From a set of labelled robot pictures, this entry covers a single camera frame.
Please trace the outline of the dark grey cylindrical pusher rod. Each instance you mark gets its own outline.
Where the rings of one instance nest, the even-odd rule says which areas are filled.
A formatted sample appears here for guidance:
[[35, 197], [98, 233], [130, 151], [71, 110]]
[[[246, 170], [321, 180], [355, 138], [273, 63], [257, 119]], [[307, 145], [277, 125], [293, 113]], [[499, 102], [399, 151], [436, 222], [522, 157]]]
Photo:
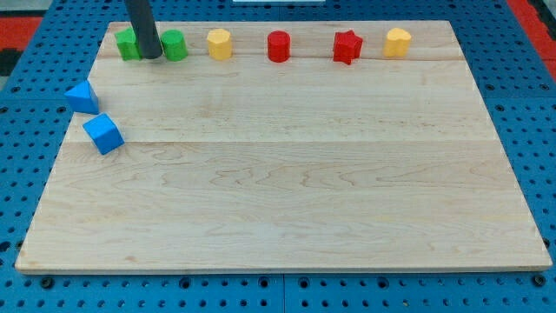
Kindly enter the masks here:
[[156, 59], [162, 55], [162, 45], [149, 0], [124, 0], [141, 55]]

